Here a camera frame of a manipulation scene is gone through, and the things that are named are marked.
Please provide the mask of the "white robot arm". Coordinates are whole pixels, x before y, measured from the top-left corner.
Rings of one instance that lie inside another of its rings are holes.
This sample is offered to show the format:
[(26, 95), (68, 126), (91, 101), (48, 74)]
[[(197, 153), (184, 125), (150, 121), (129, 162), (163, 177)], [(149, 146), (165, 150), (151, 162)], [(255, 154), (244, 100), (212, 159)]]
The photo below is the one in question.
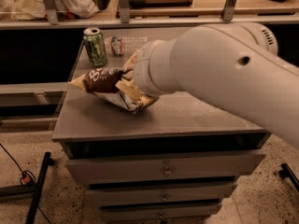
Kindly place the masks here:
[(149, 42), (130, 74), (149, 96), (186, 91), (299, 146), (298, 68), (278, 57), (275, 36), (260, 23), (200, 25)]

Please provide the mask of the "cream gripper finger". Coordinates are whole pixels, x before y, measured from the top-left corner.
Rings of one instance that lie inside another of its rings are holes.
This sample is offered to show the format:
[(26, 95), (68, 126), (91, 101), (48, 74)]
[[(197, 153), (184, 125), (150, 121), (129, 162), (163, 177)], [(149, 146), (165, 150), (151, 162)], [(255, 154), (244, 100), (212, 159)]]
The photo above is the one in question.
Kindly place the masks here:
[(140, 91), (137, 90), (130, 82), (119, 80), (116, 84), (116, 87), (132, 100), (139, 100)]
[(135, 66), (135, 60), (137, 58), (137, 55), (138, 55), (139, 51), (135, 51), (132, 56), (128, 59), (128, 61), (124, 64), (123, 66), (123, 69), (125, 71), (127, 70), (133, 70), (134, 69), (134, 66)]

